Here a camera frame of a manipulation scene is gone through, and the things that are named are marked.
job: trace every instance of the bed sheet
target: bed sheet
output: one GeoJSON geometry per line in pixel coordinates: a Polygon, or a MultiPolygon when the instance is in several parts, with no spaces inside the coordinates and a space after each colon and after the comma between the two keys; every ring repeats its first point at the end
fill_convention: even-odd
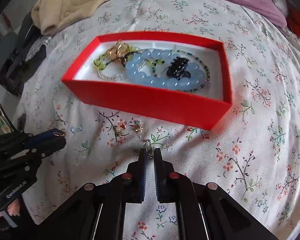
{"type": "MultiPolygon", "coordinates": [[[[46,158],[24,194],[36,223],[86,182],[102,184],[137,160],[142,139],[192,181],[218,183],[279,239],[300,231],[300,50],[261,15],[224,0],[111,0],[57,34],[48,56],[25,84],[15,121],[26,132],[65,128],[66,147],[46,158]],[[211,131],[80,102],[61,82],[97,35],[133,30],[190,33],[220,40],[229,60],[233,107],[211,131]],[[127,126],[117,141],[112,125],[127,126]]],[[[117,100],[120,103],[121,93],[117,100]]],[[[160,98],[148,100],[160,107],[160,98]]],[[[189,106],[194,114],[200,108],[189,106]]],[[[159,204],[153,162],[143,204],[128,204],[123,239],[177,239],[174,204],[159,204]]]]}

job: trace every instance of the floral bed sheet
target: floral bed sheet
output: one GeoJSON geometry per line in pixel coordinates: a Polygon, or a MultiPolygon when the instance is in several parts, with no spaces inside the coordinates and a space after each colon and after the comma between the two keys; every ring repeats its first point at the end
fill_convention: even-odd
{"type": "MultiPolygon", "coordinates": [[[[279,239],[300,231],[300,50],[258,13],[224,0],[111,0],[49,43],[48,56],[26,83],[15,115],[25,131],[67,130],[66,147],[46,158],[24,194],[36,223],[86,182],[102,184],[137,160],[142,139],[192,181],[218,183],[279,239]],[[61,77],[97,35],[134,30],[190,33],[223,41],[233,107],[211,131],[80,102],[61,77]],[[114,125],[127,127],[115,137],[114,125]]],[[[120,104],[120,91],[117,94],[120,104]]],[[[160,107],[160,98],[149,98],[160,107]]],[[[189,106],[200,114],[197,106],[189,106]]],[[[153,162],[146,198],[128,204],[123,239],[177,239],[174,204],[156,200],[153,162]]]]}

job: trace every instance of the yellow cloth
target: yellow cloth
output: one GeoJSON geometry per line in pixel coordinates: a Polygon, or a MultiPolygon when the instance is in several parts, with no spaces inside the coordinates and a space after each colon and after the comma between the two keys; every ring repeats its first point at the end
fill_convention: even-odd
{"type": "Polygon", "coordinates": [[[90,17],[106,1],[109,0],[38,0],[31,10],[31,17],[42,35],[54,35],[90,17]]]}

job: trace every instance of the open red box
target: open red box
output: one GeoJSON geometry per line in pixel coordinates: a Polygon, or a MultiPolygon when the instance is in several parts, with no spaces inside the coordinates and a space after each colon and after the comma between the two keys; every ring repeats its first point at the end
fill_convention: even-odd
{"type": "Polygon", "coordinates": [[[171,32],[126,32],[97,36],[69,67],[62,82],[83,103],[140,114],[210,130],[232,105],[228,61],[223,43],[207,38],[171,32]],[[134,84],[78,80],[76,74],[91,60],[103,43],[110,41],[165,41],[200,46],[218,52],[221,66],[222,98],[216,100],[191,93],[134,84]]]}

